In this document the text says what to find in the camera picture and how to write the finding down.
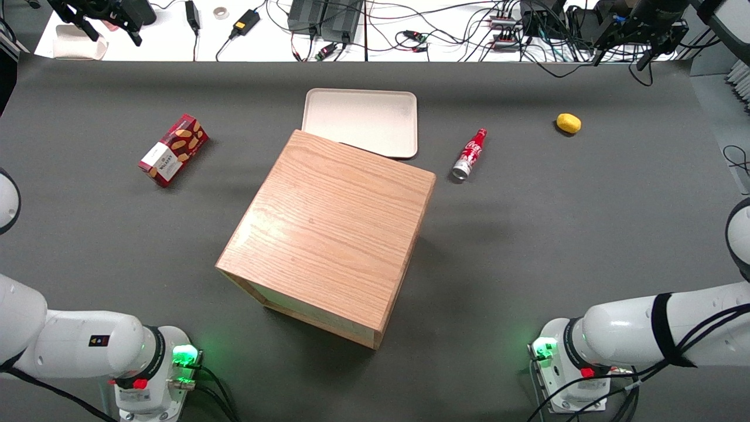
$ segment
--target red aluminum bottle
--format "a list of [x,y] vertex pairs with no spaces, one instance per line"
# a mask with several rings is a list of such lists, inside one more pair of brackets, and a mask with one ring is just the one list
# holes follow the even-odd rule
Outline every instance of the red aluminum bottle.
[[458,161],[453,165],[453,176],[459,180],[466,180],[471,173],[474,163],[482,153],[482,146],[485,144],[485,137],[487,136],[487,129],[481,128],[474,135],[469,143],[463,148],[461,156],[458,157]]

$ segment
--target yellow sponge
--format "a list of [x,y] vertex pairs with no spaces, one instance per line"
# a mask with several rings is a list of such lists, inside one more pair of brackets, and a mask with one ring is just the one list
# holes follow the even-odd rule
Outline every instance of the yellow sponge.
[[557,127],[569,134],[574,134],[581,129],[581,119],[572,114],[562,113],[557,117]]

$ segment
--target white tray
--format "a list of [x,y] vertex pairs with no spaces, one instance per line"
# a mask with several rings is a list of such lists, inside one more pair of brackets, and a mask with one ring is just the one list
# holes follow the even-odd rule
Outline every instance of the white tray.
[[302,130],[392,158],[417,153],[417,97],[411,92],[315,88]]

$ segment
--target wooden box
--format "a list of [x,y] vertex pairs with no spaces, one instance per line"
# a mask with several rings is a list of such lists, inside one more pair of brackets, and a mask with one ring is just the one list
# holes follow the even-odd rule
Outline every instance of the wooden box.
[[434,184],[295,131],[216,267],[264,306],[378,349]]

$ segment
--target tape roll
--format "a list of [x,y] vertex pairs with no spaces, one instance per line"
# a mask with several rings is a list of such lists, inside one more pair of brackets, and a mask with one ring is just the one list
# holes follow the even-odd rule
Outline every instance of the tape roll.
[[215,8],[214,9],[214,17],[218,20],[224,20],[229,16],[230,16],[230,13],[227,10],[227,8]]

